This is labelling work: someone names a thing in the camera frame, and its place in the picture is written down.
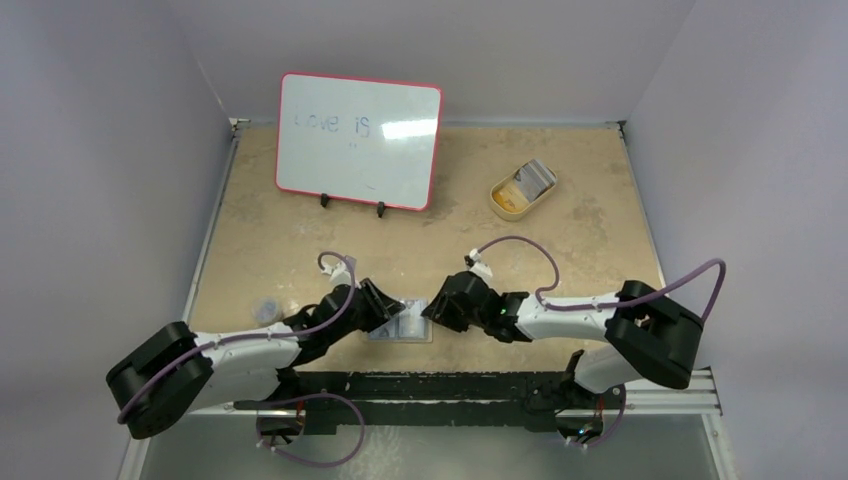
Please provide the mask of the beige card holder wallet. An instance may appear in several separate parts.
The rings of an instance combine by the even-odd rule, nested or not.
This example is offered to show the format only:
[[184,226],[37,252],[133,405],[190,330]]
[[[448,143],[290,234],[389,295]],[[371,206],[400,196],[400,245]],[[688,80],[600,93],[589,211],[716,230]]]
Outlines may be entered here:
[[430,343],[431,322],[422,316],[427,299],[404,299],[404,309],[389,321],[366,335],[370,342]]

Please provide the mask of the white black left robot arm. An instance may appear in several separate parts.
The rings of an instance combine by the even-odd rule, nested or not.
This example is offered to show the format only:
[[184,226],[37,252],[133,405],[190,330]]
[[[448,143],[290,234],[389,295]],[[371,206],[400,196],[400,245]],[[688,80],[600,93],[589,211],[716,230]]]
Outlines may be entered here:
[[158,435],[184,414],[219,404],[297,399],[293,370],[355,332],[371,332],[405,310],[369,279],[338,285],[317,304],[267,327],[212,334],[172,322],[110,369],[118,422],[135,439]]

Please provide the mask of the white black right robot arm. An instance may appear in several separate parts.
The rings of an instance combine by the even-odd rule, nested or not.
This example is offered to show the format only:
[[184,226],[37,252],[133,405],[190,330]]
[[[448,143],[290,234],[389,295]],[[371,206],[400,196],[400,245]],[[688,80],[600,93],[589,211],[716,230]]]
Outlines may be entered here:
[[499,293],[471,271],[447,277],[421,315],[456,332],[478,327],[503,343],[599,342],[597,349],[572,355],[561,381],[564,399],[576,407],[638,379],[688,388],[704,327],[698,315],[637,280],[617,292],[546,305],[528,292]]

